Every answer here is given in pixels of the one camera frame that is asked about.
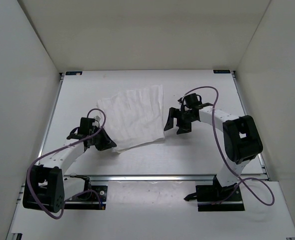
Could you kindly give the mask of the white pleated skirt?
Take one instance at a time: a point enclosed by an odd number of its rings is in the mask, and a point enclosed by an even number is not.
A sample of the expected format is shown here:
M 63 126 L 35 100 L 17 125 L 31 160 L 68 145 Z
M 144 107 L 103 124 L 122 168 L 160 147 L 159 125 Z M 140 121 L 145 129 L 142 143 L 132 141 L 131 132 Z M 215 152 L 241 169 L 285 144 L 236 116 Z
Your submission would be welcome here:
M 104 130 L 116 143 L 115 153 L 165 139 L 162 85 L 130 89 L 97 101 L 106 115 Z

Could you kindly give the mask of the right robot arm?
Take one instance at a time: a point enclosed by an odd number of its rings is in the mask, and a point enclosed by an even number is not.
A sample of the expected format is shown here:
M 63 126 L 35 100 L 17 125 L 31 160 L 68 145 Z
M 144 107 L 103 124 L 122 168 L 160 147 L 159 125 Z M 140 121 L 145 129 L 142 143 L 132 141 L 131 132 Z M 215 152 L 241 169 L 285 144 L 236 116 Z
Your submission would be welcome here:
M 252 116 L 236 116 L 216 109 L 215 103 L 203 103 L 200 95 L 188 94 L 179 100 L 180 108 L 171 107 L 165 131 L 178 127 L 177 134 L 192 131 L 193 122 L 212 126 L 214 139 L 223 157 L 224 165 L 213 178 L 212 196 L 224 200 L 236 186 L 245 166 L 263 151 L 263 144 Z M 223 133 L 224 150 L 219 147 L 216 131 Z

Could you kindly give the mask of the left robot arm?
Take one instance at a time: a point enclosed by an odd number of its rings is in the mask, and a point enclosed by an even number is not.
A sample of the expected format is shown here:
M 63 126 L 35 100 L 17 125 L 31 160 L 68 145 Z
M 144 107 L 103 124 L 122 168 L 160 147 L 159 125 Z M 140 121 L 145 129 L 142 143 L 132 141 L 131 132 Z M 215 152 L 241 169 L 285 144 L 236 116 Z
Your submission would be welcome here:
M 46 154 L 26 175 L 22 205 L 26 209 L 58 213 L 73 198 L 87 199 L 92 195 L 90 178 L 74 174 L 65 176 L 71 165 L 90 147 L 105 151 L 116 147 L 100 125 L 100 117 L 83 117 L 72 129 L 62 147 Z

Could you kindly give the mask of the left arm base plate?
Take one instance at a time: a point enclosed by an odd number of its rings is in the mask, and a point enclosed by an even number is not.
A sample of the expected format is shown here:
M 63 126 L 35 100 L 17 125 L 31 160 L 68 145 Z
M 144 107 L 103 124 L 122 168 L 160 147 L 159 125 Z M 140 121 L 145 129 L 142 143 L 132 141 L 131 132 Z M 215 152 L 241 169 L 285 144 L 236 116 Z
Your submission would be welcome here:
M 92 190 L 95 193 L 89 192 L 81 196 L 70 198 L 64 206 L 65 210 L 105 210 L 108 196 L 107 185 L 92 185 Z

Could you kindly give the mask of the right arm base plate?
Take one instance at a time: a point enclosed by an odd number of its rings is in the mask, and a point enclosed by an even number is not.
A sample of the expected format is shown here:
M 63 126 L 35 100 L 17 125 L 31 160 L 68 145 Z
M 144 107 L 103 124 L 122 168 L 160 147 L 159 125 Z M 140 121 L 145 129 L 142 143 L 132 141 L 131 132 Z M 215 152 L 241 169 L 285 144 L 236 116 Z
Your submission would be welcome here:
M 245 206 L 239 187 L 219 192 L 214 185 L 196 185 L 195 192 L 188 194 L 185 201 L 197 201 L 199 212 L 242 212 Z

